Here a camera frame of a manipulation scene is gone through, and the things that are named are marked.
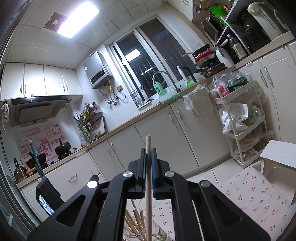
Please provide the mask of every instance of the black pot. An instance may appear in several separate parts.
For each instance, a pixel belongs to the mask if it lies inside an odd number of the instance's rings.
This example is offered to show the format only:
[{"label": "black pot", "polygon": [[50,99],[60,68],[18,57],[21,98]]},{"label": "black pot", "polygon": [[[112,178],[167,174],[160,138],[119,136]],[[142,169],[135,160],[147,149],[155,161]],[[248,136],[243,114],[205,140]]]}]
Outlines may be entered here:
[{"label": "black pot", "polygon": [[[42,166],[46,161],[46,154],[42,153],[42,154],[37,155],[37,159],[38,159],[40,165]],[[29,168],[34,168],[35,164],[37,164],[35,158],[31,158],[30,160],[27,161],[27,165]]]},{"label": "black pot", "polygon": [[54,149],[58,156],[62,156],[71,150],[71,144],[69,142],[62,143],[61,138],[59,138],[60,145]]}]

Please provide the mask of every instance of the glass jar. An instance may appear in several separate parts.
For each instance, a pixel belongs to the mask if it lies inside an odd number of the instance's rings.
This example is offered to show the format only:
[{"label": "glass jar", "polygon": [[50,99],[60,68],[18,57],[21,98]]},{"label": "glass jar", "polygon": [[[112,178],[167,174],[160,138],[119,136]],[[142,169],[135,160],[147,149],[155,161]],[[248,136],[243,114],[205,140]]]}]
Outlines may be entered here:
[{"label": "glass jar", "polygon": [[[136,218],[132,216],[135,224],[137,224]],[[143,235],[146,237],[146,217],[144,217],[145,221],[145,227],[143,230],[136,234],[130,234],[125,228],[123,229],[123,233],[126,237],[127,241],[136,241],[141,240],[143,241]],[[152,241],[171,241],[168,234],[152,219]]]}]

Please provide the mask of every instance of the ceiling vent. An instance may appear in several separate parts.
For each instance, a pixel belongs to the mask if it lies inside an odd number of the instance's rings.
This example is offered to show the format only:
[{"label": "ceiling vent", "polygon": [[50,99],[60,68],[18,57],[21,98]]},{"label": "ceiling vent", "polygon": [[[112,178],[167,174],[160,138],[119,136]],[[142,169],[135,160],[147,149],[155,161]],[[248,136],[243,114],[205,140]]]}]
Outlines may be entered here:
[{"label": "ceiling vent", "polygon": [[43,28],[57,32],[67,18],[68,17],[65,15],[55,11],[50,19],[44,24]]}]

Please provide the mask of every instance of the black kettle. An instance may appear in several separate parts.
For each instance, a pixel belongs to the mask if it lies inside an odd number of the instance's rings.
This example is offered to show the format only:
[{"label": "black kettle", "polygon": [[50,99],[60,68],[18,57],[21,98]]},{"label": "black kettle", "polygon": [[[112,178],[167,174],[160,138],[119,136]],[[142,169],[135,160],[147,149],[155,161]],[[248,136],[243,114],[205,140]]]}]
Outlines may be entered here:
[{"label": "black kettle", "polygon": [[28,177],[27,169],[24,167],[21,167],[17,162],[16,158],[14,159],[14,163],[16,167],[14,172],[15,180],[16,180],[16,183],[20,183],[21,181],[25,180]]}]

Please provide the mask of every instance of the range hood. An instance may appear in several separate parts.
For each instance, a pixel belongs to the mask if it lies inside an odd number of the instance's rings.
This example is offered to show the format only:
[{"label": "range hood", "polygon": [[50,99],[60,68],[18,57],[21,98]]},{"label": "range hood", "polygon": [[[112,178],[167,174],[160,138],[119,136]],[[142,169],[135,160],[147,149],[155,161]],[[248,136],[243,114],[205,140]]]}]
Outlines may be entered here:
[{"label": "range hood", "polygon": [[67,96],[37,96],[11,100],[10,125],[30,126],[54,118],[67,101]]}]

